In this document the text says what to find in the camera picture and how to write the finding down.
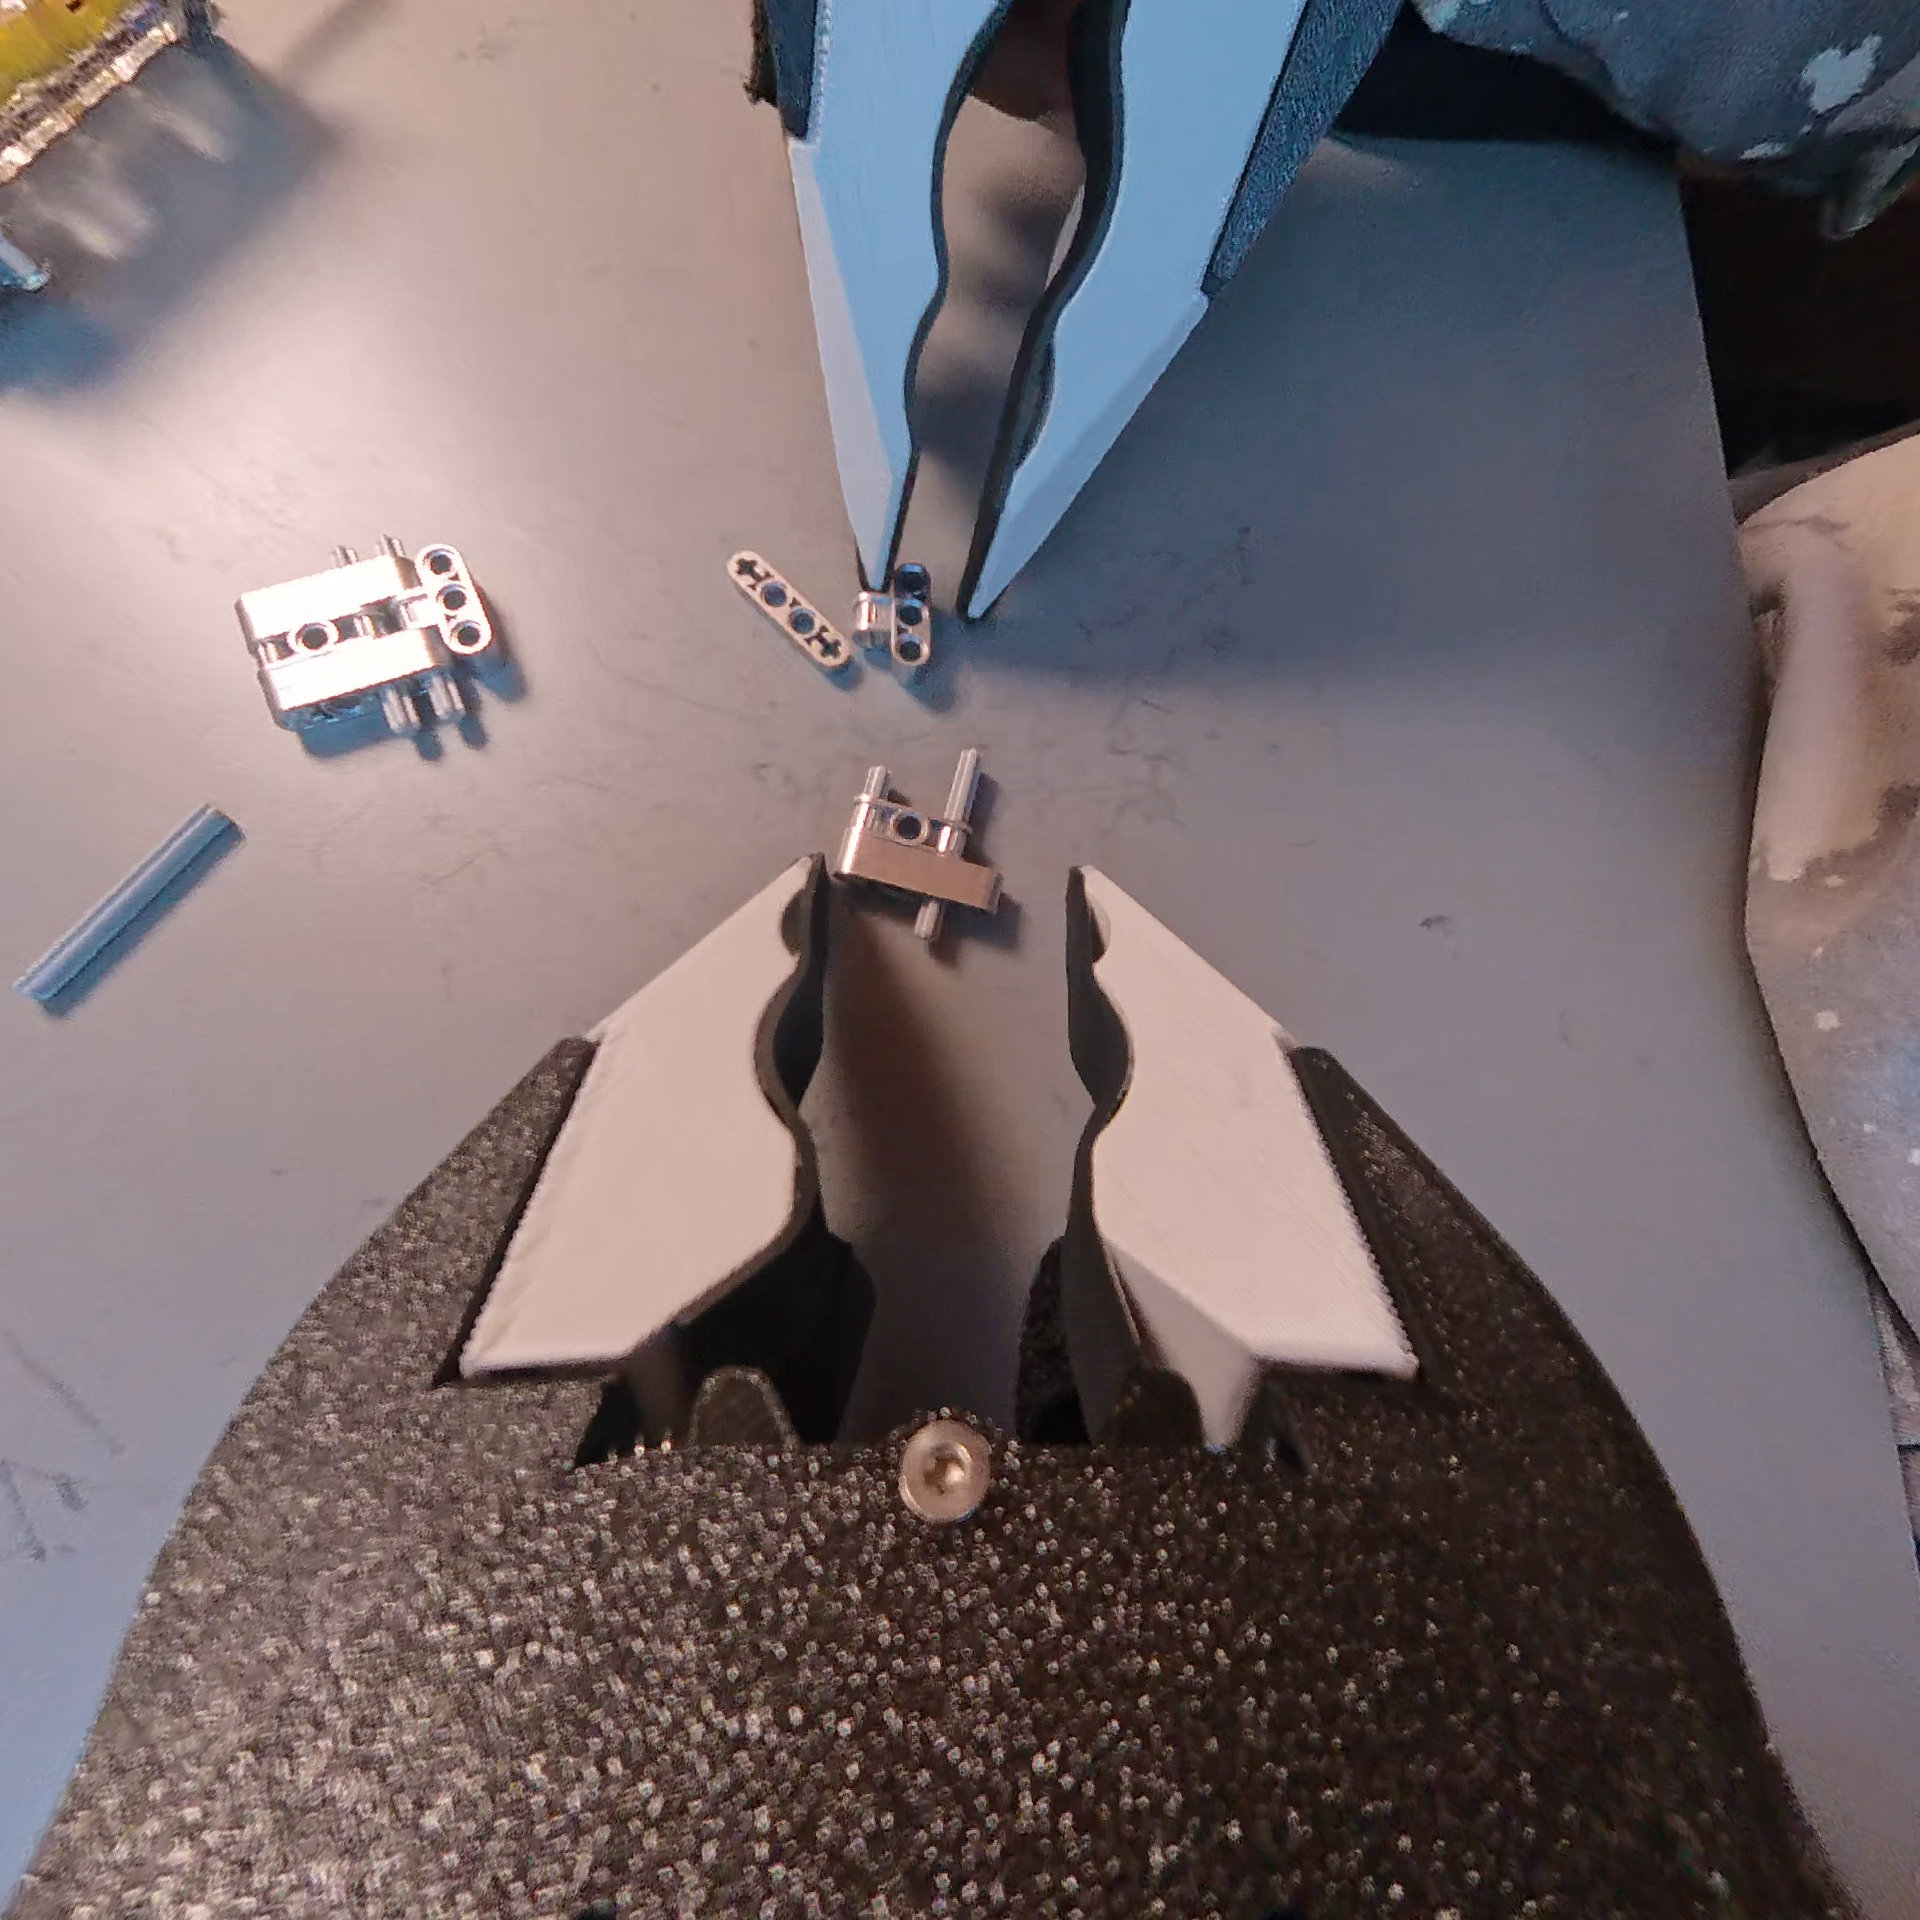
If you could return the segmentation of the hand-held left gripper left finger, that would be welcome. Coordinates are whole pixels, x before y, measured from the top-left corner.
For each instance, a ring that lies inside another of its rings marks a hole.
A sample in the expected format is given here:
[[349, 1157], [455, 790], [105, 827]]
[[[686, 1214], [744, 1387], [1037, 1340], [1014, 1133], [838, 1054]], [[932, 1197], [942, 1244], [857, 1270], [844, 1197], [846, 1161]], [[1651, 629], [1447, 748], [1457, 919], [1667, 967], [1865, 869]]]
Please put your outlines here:
[[779, 871], [589, 1033], [457, 1376], [621, 1374], [661, 1337], [832, 1417], [832, 1237], [800, 1102], [823, 1048], [825, 863]]

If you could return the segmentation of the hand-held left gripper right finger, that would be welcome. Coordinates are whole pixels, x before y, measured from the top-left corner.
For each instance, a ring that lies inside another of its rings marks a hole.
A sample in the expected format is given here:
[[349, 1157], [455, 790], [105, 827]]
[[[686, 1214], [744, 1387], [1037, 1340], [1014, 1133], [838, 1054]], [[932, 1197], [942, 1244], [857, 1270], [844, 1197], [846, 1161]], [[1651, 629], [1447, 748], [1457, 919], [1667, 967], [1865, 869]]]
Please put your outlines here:
[[1207, 1445], [1267, 1372], [1411, 1380], [1416, 1353], [1292, 1036], [1097, 869], [1070, 875], [1070, 1045], [1095, 1113], [1062, 1246], [1071, 1377], [1115, 1430], [1135, 1366], [1183, 1380]]

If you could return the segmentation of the clear engine block model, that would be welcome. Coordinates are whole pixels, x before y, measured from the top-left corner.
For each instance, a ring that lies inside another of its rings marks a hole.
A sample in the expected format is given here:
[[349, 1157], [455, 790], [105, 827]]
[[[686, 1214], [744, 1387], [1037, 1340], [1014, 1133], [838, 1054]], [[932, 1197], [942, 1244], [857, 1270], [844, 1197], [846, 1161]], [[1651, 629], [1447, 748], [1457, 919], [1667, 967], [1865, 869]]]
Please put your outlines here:
[[153, 225], [125, 180], [139, 119], [196, 143], [176, 107], [108, 109], [177, 46], [214, 41], [209, 3], [3, 5], [3, 288], [29, 297], [60, 272], [116, 260]]

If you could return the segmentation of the chrome T-shaped connector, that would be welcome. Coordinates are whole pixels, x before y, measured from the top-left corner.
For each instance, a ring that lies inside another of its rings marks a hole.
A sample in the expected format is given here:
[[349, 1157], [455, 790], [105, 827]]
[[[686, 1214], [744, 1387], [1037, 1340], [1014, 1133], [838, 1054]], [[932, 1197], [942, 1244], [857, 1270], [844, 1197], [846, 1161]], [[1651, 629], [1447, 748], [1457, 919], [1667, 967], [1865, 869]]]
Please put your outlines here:
[[886, 654], [908, 677], [931, 660], [931, 574], [918, 563], [900, 563], [879, 590], [855, 596], [853, 636], [869, 654]]

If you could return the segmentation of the chrome beam assembly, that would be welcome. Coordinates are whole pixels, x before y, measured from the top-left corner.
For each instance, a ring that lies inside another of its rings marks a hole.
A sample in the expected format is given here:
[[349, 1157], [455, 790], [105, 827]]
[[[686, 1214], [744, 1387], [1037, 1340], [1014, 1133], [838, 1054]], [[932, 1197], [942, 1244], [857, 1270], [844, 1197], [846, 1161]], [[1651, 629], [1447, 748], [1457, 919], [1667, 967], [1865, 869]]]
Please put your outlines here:
[[419, 735], [467, 716], [463, 672], [495, 651], [495, 627], [463, 555], [383, 536], [358, 557], [240, 595], [236, 614], [281, 728], [381, 724]]

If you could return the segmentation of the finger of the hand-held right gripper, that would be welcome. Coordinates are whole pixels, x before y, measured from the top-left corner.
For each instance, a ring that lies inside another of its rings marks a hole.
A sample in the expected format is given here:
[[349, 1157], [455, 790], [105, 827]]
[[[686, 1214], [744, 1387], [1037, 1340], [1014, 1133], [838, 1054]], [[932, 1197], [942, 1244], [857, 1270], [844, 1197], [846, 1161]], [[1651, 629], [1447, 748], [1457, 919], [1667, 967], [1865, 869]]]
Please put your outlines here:
[[1023, 328], [963, 617], [1035, 555], [1205, 317], [1205, 278], [1296, 39], [1299, 3], [1099, 3], [1071, 16], [1086, 187]]
[[995, 3], [823, 3], [788, 136], [806, 291], [862, 583], [885, 588], [917, 467], [908, 391], [945, 278], [943, 143]]

